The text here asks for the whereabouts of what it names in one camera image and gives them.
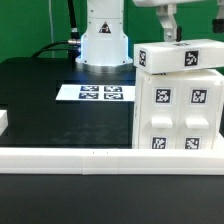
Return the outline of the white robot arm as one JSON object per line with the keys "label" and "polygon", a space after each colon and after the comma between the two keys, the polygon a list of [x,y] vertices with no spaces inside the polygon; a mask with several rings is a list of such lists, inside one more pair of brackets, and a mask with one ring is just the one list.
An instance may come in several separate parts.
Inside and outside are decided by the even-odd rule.
{"label": "white robot arm", "polygon": [[203,0],[132,0],[138,7],[154,7],[164,29],[164,40],[134,46],[128,57],[128,37],[123,32],[124,0],[87,0],[87,30],[81,37],[83,69],[105,72],[134,65],[151,74],[224,67],[224,42],[179,39],[176,6]]}

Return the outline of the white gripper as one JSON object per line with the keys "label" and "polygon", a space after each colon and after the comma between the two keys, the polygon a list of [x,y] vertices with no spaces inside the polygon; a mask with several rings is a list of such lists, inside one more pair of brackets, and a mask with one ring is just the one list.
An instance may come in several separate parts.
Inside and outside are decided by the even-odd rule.
{"label": "white gripper", "polygon": [[[157,7],[156,14],[164,30],[165,42],[180,42],[182,38],[182,28],[177,25],[175,14],[176,4],[189,2],[199,2],[205,0],[132,0],[137,7]],[[213,32],[224,32],[224,19],[214,19],[212,21]]]}

